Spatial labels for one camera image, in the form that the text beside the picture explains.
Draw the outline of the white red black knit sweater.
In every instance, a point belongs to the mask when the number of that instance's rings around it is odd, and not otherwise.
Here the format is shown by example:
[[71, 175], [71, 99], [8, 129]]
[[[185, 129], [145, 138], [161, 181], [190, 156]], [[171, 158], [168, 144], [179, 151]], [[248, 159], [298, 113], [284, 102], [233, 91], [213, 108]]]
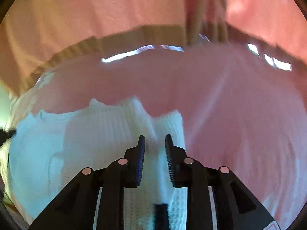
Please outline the white red black knit sweater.
[[171, 229], [185, 229], [187, 190], [170, 181], [165, 136], [184, 147], [178, 111], [150, 116], [138, 99], [118, 105], [91, 100], [78, 111], [28, 115], [17, 126], [9, 149], [8, 185], [27, 223], [85, 167], [105, 168], [125, 151], [146, 140], [140, 187], [124, 191], [125, 229], [153, 229], [154, 206], [167, 204]]

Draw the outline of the pink curtain with tan hem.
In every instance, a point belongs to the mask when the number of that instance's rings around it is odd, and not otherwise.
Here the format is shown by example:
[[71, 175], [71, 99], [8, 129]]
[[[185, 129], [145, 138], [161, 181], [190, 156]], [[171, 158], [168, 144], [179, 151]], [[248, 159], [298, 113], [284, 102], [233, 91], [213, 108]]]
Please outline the pink curtain with tan hem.
[[20, 96], [63, 60], [145, 45], [259, 39], [306, 62], [306, 0], [1, 0], [1, 84]]

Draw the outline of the pink patterned bed blanket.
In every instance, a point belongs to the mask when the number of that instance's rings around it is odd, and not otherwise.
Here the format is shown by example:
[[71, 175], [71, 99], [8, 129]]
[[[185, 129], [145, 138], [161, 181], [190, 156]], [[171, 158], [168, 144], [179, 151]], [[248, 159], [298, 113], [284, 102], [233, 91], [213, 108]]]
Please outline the pink patterned bed blanket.
[[47, 71], [19, 100], [22, 119], [135, 98], [152, 117], [178, 111], [187, 154], [229, 167], [281, 229], [306, 202], [306, 108], [299, 75], [239, 45], [153, 49], [106, 63], [95, 53]]

